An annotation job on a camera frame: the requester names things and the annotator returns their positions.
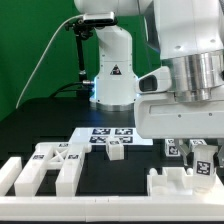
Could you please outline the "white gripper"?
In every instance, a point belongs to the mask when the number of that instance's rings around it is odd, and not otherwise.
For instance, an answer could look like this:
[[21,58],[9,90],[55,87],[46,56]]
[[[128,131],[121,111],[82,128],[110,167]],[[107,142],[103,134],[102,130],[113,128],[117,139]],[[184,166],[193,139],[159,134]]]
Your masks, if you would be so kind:
[[[134,105],[135,126],[144,139],[175,139],[185,166],[193,152],[184,138],[224,138],[224,93],[213,91],[212,99],[178,103],[172,93],[141,95]],[[224,139],[217,139],[216,166],[224,167]]]

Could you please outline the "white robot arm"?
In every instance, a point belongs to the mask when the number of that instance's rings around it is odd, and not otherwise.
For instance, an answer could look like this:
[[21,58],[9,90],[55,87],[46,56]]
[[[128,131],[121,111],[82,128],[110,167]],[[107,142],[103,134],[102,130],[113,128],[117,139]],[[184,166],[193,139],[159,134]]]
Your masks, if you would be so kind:
[[183,156],[185,138],[224,138],[224,12],[221,0],[140,0],[154,12],[165,79],[160,92],[139,93],[135,123],[144,138],[172,138]]

